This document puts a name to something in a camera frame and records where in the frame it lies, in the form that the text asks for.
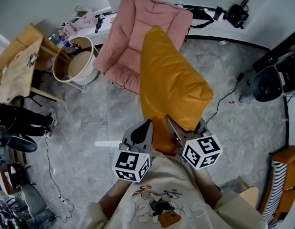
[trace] person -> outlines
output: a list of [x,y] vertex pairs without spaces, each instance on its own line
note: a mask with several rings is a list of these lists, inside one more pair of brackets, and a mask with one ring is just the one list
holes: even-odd
[[262,215],[240,195],[221,193],[206,168],[157,153],[140,183],[118,180],[90,202],[79,229],[266,229]]
[[46,135],[50,137],[52,135],[50,126],[57,124],[54,109],[50,109],[50,113],[44,116],[22,107],[0,103],[0,125],[4,125],[10,135]]
[[56,215],[53,209],[47,207],[42,212],[38,213],[35,216],[32,216],[31,219],[23,219],[20,216],[12,219],[19,229],[50,229],[53,227],[56,222]]

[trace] power cable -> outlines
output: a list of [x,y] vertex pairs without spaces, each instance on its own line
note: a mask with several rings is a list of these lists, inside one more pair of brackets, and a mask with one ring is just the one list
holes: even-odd
[[288,103],[290,102],[290,100],[291,100],[292,98],[294,98],[294,97],[295,97],[295,94],[292,94],[292,95],[290,96],[289,100],[286,101],[286,103],[288,104]]
[[226,97],[228,97],[229,95],[231,95],[236,89],[237,89],[237,86],[238,86],[238,84],[239,84],[239,82],[243,79],[243,77],[245,76],[245,74],[247,74],[247,73],[249,73],[249,72],[251,72],[251,71],[253,71],[254,70],[254,68],[252,68],[252,69],[250,69],[250,70],[248,70],[248,71],[246,71],[246,72],[244,72],[244,73],[240,73],[239,74],[239,76],[238,76],[238,78],[237,78],[237,83],[236,83],[236,85],[235,85],[235,88],[230,92],[230,93],[228,93],[226,96],[224,96],[223,98],[221,98],[219,101],[218,101],[218,106],[217,106],[217,108],[216,108],[216,112],[206,121],[206,124],[218,113],[218,110],[219,110],[219,106],[220,106],[220,102],[223,100],[223,99],[225,99]]
[[[59,186],[56,184],[56,182],[54,181],[54,179],[53,179],[53,177],[52,177],[52,173],[51,173],[51,163],[50,163],[50,159],[49,159],[49,156],[48,156],[49,145],[48,145],[48,142],[47,142],[47,138],[49,138],[49,136],[46,137],[46,139],[45,139],[45,141],[46,141],[46,145],[47,145],[47,152],[46,152],[46,154],[47,154],[47,158],[48,158],[48,161],[49,161],[49,174],[50,174],[50,177],[51,177],[52,181],[53,181],[54,184],[56,185],[56,187],[57,187],[57,189],[58,189],[58,192],[59,192],[59,194],[60,194],[60,198],[61,198],[61,197],[62,197],[61,190],[60,190]],[[66,216],[66,221],[63,221],[62,218],[61,218],[60,216],[55,216],[55,217],[56,217],[56,218],[59,218],[63,223],[66,223],[66,222],[68,221],[68,219],[70,219],[70,218],[72,217],[72,212],[74,211],[75,206],[74,206],[74,204],[73,204],[69,199],[65,199],[64,201],[68,201],[69,203],[71,203],[71,205],[70,205],[70,204],[68,204],[68,203],[66,202],[66,204],[68,204],[69,206],[72,206],[72,209],[69,211],[70,216]]]
[[243,7],[243,6],[245,7],[246,5],[244,5],[244,4],[246,4],[247,1],[248,1],[248,0],[246,0],[245,2],[243,2],[242,5],[241,5],[241,7]]

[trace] gray marble floor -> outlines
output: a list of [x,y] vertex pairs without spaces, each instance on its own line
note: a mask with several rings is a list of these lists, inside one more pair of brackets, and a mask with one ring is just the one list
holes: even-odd
[[[234,89],[238,74],[251,69],[252,63],[265,53],[249,46],[234,43],[220,46],[217,41],[207,40],[188,40],[180,52],[214,90],[214,100],[203,114],[205,119],[216,111],[217,102]],[[221,102],[218,114],[208,123],[224,149],[219,161],[208,168],[219,186],[242,176],[248,184],[262,189],[268,153],[285,143],[282,99],[267,103],[238,102],[240,91],[252,74],[246,74],[237,91]],[[125,130],[142,120],[139,98],[117,88],[102,75],[84,93],[49,75],[44,75],[43,81],[44,90],[66,102],[58,104],[36,96],[42,107],[30,99],[26,99],[25,106],[42,114],[47,114],[50,107],[57,111],[59,125],[47,139],[51,173],[62,196],[76,208],[67,223],[58,220],[55,228],[74,229],[86,203],[98,201],[116,181],[111,160]],[[34,139],[39,148],[27,155],[32,165],[28,170],[31,181],[37,184],[48,206],[64,219],[71,207],[60,201],[57,187],[50,179],[45,138]]]

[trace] cream t-shirt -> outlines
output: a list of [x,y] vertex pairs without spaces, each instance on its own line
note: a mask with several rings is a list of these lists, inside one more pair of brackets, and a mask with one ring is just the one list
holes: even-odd
[[140,183],[128,188],[108,221],[90,202],[79,229],[266,229],[261,214],[233,192],[223,194],[213,210],[194,179],[175,159],[159,154]]

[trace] black bag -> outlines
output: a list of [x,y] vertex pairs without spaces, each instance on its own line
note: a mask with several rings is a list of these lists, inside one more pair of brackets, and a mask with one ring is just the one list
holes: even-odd
[[188,10],[193,13],[193,18],[195,20],[208,21],[208,22],[206,22],[204,24],[200,24],[200,25],[191,25],[192,28],[204,28],[205,26],[210,25],[211,23],[214,22],[213,18],[202,9],[194,7],[194,8],[190,8]]

